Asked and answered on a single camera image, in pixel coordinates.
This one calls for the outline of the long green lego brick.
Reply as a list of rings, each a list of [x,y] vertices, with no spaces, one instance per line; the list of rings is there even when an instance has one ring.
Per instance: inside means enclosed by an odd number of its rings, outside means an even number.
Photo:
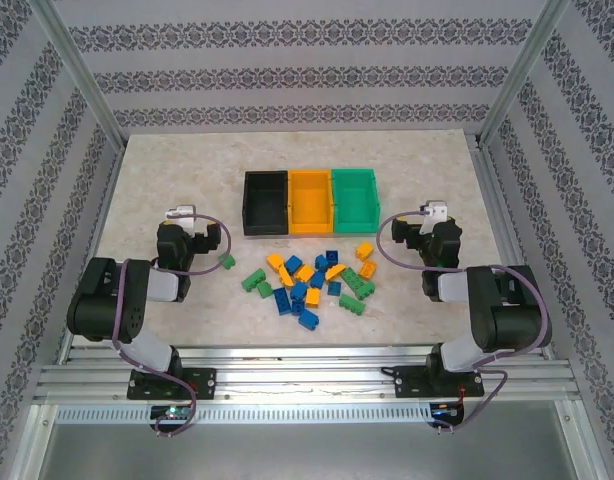
[[[366,308],[366,305],[363,302],[347,294],[342,294],[339,297],[339,306],[358,316],[362,315]]]
[[[262,268],[258,268],[241,282],[241,286],[246,292],[251,292],[265,280],[266,272]]]

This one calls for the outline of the large green lego brick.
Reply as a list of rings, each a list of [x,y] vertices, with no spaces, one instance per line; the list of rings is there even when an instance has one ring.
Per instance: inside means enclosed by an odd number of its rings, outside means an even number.
[[[351,267],[345,268],[340,276],[358,300],[364,300],[375,292],[374,283],[363,280]]]

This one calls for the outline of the green plastic bin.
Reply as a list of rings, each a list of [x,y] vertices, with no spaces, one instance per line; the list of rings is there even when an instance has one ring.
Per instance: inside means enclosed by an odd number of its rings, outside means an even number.
[[[334,232],[337,234],[376,233],[380,201],[373,169],[332,169]]]

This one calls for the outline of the black plastic bin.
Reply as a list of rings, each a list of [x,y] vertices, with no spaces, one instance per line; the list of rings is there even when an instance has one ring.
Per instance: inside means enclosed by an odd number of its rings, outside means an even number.
[[[242,202],[245,236],[288,235],[288,171],[246,171]]]

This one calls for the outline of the yellow plastic bin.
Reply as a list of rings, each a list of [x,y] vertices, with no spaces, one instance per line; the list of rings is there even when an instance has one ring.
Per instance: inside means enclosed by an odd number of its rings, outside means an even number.
[[[334,228],[331,171],[290,170],[287,209],[290,234],[331,234]]]

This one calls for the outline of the small electronics board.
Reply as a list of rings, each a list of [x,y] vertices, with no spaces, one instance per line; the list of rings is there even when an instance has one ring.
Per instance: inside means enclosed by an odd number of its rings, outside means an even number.
[[[190,418],[191,408],[182,405],[153,406],[150,411],[151,420],[167,420],[184,422]]]
[[[464,406],[461,403],[432,403],[431,414],[434,418],[441,418],[446,422],[458,421],[464,417]]]

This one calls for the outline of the grey metal panel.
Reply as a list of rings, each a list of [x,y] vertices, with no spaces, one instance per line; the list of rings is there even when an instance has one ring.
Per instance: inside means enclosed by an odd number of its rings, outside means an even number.
[[[421,425],[60,425],[39,480],[577,480],[560,439]]]

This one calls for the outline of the aluminium side rail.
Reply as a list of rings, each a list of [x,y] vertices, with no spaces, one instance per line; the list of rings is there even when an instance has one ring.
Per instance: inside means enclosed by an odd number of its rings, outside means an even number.
[[[500,259],[507,265],[525,263],[494,165],[475,135],[465,136]]]
[[[99,244],[103,235],[103,230],[106,224],[106,220],[109,214],[112,198],[114,195],[114,191],[116,188],[116,184],[118,181],[118,177],[120,174],[121,166],[123,159],[125,157],[127,148],[123,148],[120,150],[114,158],[114,162],[112,165],[112,169],[107,176],[107,180],[103,190],[103,196],[100,199],[97,215],[95,218],[95,223],[93,229],[90,233],[90,237],[87,245],[87,252],[85,257],[83,258],[81,264],[81,271],[77,277],[76,285],[79,285],[80,279],[84,274],[86,267],[89,261],[96,255]],[[69,357],[71,344],[73,342],[73,334],[69,331],[68,327],[65,326],[62,330],[62,336],[60,338],[60,342],[58,345],[58,349],[56,351],[55,356],[55,364],[63,365]]]

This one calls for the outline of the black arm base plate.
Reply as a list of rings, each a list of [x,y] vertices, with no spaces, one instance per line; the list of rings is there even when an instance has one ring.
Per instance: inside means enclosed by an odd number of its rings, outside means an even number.
[[[482,378],[475,372],[433,371],[426,366],[397,366],[394,368],[397,398],[439,399],[484,396]]]
[[[197,400],[213,400],[216,370],[210,368],[184,368],[182,382],[194,390]],[[189,391],[177,382],[162,376],[132,370],[126,397],[128,400],[189,401]]]

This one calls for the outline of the aluminium mounting rail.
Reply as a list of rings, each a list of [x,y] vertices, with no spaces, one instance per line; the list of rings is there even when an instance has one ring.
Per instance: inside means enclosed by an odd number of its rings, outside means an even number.
[[[428,345],[320,347],[182,347],[188,367],[213,368],[215,400],[236,404],[378,403],[395,401],[395,387],[382,368],[421,366]],[[491,391],[506,372],[500,401],[578,400],[570,363],[534,351],[503,359],[482,377]],[[126,400],[130,367],[111,349],[76,345],[58,365],[42,368],[36,404],[120,404]]]

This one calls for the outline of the aluminium frame post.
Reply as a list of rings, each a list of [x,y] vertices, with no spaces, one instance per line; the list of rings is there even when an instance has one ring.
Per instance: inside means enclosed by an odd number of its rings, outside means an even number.
[[[571,0],[546,0],[501,91],[491,105],[482,128],[476,135],[477,145],[481,150],[491,144],[516,95],[570,3]]]
[[[52,0],[27,1],[103,132],[116,151],[124,151],[128,137],[117,121],[57,7]]]

